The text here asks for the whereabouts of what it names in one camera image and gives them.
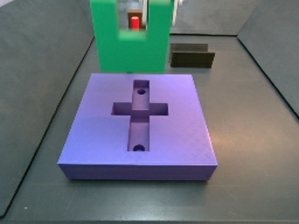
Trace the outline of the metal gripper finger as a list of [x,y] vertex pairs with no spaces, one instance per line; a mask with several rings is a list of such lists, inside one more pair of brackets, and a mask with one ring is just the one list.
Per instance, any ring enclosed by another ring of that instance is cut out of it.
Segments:
[[179,10],[179,7],[183,4],[183,2],[185,2],[185,0],[172,0],[172,26],[175,26],[178,10]]
[[148,0],[143,0],[143,9],[142,9],[142,28],[147,26],[147,15],[148,14]]

